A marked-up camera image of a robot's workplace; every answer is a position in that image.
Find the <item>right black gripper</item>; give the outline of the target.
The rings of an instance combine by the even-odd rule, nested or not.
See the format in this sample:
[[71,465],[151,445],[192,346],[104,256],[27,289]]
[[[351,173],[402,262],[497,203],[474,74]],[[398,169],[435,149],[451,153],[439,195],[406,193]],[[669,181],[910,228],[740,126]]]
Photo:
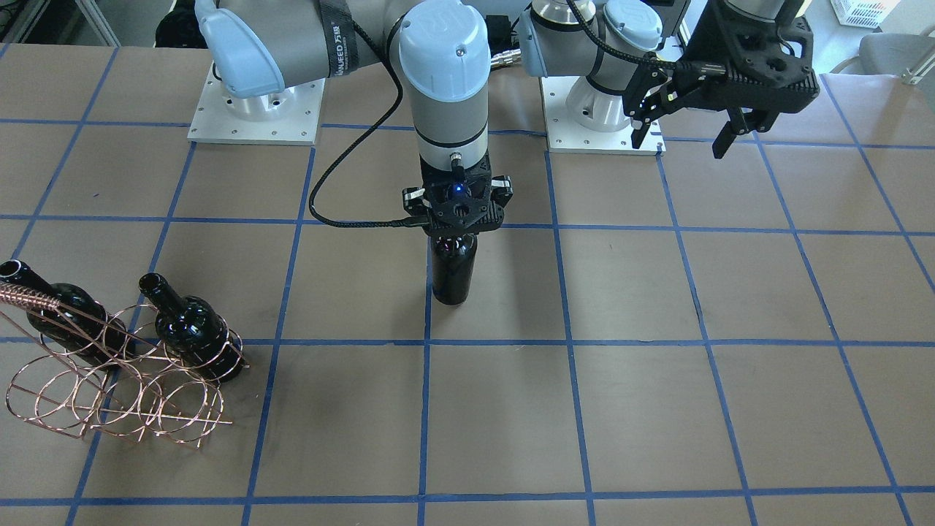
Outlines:
[[514,195],[508,176],[494,177],[487,154],[465,166],[460,154],[448,169],[421,160],[423,186],[402,190],[403,207],[430,237],[461,237],[500,229]]

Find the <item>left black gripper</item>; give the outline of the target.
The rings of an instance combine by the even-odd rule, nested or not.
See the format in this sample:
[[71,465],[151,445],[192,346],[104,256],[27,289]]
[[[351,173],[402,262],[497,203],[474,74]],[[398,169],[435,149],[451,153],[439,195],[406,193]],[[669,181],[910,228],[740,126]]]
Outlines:
[[681,109],[727,111],[712,143],[723,159],[755,124],[800,113],[817,99],[814,34],[804,1],[709,1],[665,83],[632,111],[631,143],[640,150],[651,122]]

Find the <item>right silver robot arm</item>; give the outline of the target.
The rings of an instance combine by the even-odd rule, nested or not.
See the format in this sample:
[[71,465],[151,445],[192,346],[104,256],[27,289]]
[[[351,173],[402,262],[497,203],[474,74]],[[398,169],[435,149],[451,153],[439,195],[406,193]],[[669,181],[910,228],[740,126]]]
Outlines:
[[484,16],[461,1],[197,1],[194,17],[221,81],[237,99],[281,94],[380,64],[410,106],[421,186],[408,217],[323,224],[421,227],[430,237],[499,229],[511,181],[489,159],[491,50]]

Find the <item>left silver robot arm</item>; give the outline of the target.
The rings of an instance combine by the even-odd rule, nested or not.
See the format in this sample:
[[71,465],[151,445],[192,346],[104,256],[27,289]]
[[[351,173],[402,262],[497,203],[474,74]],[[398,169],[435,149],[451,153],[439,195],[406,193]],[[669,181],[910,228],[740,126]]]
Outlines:
[[709,1],[675,61],[658,56],[663,20],[642,1],[534,1],[518,40],[542,80],[548,140],[564,150],[638,150],[654,122],[696,109],[727,113],[712,143],[722,159],[820,94],[801,1]]

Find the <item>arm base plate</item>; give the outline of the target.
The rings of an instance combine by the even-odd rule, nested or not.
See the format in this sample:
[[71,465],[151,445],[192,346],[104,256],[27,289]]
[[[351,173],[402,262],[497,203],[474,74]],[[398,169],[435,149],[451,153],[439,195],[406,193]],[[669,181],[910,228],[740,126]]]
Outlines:
[[211,67],[187,138],[195,143],[314,146],[324,87],[325,79],[320,79],[238,99]]
[[552,153],[604,153],[656,156],[667,150],[657,123],[647,124],[639,146],[622,109],[622,97],[606,94],[586,77],[542,77],[542,107]]

